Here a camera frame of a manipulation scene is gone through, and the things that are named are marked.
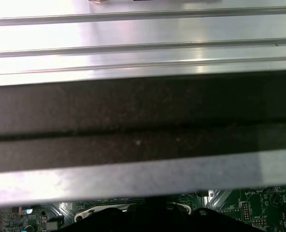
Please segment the motherboard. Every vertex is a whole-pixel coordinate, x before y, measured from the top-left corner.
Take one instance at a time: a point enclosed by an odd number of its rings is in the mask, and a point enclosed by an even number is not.
[[[206,207],[266,232],[286,232],[286,188],[209,190],[169,196],[181,210],[191,214]],[[98,201],[47,203],[0,208],[0,232],[52,232],[76,222],[84,212],[101,206],[130,206],[144,199],[117,198]]]

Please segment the green circuit board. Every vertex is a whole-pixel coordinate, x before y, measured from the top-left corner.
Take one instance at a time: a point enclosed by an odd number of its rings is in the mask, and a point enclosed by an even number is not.
[[[267,232],[286,232],[286,188],[212,191],[208,208]]]
[[[286,188],[210,190],[205,197],[197,194],[171,196],[168,202],[188,206],[191,210],[208,207],[255,226],[266,232],[286,232]],[[118,198],[92,202],[47,203],[35,206],[0,208],[0,232],[22,232],[31,225],[35,232],[50,232],[50,219],[64,217],[64,225],[74,223],[77,213],[98,205],[141,203],[143,199]]]

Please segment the chip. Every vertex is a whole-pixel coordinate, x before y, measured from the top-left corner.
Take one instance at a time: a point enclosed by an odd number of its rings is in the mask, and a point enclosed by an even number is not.
[[[19,213],[19,207],[13,207],[13,208],[12,208],[12,213],[13,213],[13,214]]]

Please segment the reflective metal surface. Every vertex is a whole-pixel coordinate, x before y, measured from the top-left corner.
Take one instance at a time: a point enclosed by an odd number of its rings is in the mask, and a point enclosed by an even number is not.
[[[0,85],[284,70],[284,46],[286,0],[0,3]]]
[[[286,150],[1,173],[0,205],[279,184],[286,184]]]

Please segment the capacitor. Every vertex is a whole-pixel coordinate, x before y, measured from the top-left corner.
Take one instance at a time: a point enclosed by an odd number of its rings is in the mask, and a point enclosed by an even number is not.
[[[33,226],[26,226],[21,232],[35,232]]]

